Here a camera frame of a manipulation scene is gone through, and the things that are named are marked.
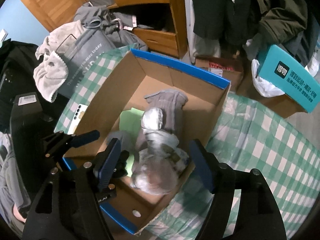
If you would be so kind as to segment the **person's hand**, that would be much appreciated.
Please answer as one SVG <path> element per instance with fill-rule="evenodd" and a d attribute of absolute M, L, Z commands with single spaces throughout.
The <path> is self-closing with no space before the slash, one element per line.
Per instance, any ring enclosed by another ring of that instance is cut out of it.
<path fill-rule="evenodd" d="M 22 223 L 26 222 L 27 219 L 20 213 L 20 211 L 19 211 L 19 209 L 18 209 L 16 204 L 13 205 L 12 213 L 15 216 L 15 218 L 17 220 L 19 220 L 20 222 L 22 222 Z"/>

